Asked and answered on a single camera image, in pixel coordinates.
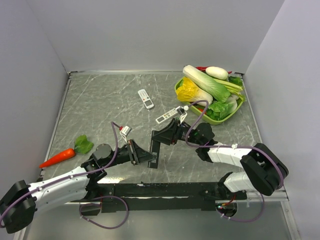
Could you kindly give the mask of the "black remote control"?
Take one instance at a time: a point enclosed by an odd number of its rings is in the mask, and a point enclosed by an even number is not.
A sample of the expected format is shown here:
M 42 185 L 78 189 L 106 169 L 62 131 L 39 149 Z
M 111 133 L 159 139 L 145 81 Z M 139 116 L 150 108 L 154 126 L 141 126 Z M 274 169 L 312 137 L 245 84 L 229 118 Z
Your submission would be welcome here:
M 156 156 L 155 159 L 148 162 L 147 167 L 150 169 L 157 169 L 159 165 L 159 156 L 160 156 L 160 146 L 161 143 L 155 140 L 151 140 L 150 142 L 150 153 Z

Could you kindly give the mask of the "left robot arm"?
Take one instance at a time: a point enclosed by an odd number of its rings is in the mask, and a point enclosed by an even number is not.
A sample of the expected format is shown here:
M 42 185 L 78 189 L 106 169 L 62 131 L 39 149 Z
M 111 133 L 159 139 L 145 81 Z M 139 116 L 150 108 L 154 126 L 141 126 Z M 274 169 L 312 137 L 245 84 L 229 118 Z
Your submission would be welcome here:
M 156 159 L 156 152 L 144 150 L 133 139 L 115 149 L 100 144 L 88 160 L 67 173 L 34 183 L 14 183 L 0 200 L 0 226 L 8 234 L 16 233 L 27 227 L 37 213 L 75 200 L 93 201 L 99 195 L 98 181 L 107 175 L 106 168 Z

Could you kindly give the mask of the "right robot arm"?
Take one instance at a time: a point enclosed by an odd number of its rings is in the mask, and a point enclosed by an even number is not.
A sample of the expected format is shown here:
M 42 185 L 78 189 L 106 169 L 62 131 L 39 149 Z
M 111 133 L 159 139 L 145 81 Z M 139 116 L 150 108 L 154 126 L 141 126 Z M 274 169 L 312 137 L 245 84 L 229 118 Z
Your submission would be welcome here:
M 158 153 L 160 144 L 169 146 L 177 141 L 187 141 L 196 145 L 195 152 L 204 162 L 242 168 L 241 172 L 226 173 L 220 179 L 218 193 L 223 199 L 249 190 L 271 196 L 289 175 L 288 168 L 263 143 L 253 147 L 227 147 L 215 141 L 214 137 L 209 123 L 200 123 L 192 129 L 186 122 L 173 118 L 165 128 L 152 132 L 150 150 Z

